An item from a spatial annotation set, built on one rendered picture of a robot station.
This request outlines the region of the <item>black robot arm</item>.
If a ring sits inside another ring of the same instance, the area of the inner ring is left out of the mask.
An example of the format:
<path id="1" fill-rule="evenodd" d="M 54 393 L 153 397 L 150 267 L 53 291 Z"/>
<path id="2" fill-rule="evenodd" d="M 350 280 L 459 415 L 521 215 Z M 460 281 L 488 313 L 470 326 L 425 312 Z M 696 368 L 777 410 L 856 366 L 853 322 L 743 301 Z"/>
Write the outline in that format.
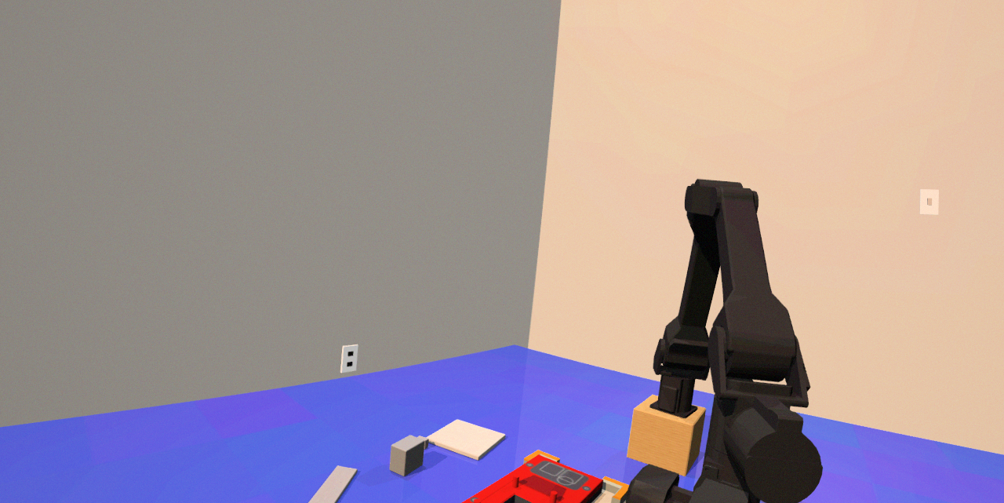
<path id="1" fill-rule="evenodd" d="M 689 503 L 799 503 L 824 474 L 819 450 L 802 434 L 811 388 L 788 308 L 775 297 L 758 224 L 758 193 L 740 182 L 697 179 L 685 210 L 693 248 L 680 313 L 657 342 L 660 378 L 650 409 L 687 418 L 695 379 L 711 370 L 714 391 L 708 443 L 730 456 L 740 485 L 705 465 Z M 721 267 L 723 308 L 706 323 Z M 663 365 L 662 365 L 663 363 Z M 786 384 L 760 384 L 760 381 Z M 706 470 L 708 468 L 708 470 Z"/>

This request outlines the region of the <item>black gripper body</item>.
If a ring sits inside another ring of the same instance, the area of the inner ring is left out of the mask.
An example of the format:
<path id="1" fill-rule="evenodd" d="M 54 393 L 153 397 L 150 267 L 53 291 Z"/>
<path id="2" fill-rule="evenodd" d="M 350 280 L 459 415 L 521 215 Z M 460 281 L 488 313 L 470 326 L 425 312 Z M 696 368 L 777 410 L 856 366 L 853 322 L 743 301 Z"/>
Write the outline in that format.
<path id="1" fill-rule="evenodd" d="M 740 485 L 742 475 L 730 456 L 722 454 L 706 443 L 705 465 L 718 468 L 718 477 Z M 678 487 L 680 474 L 648 464 L 630 482 L 625 503 L 689 503 L 692 491 Z"/>

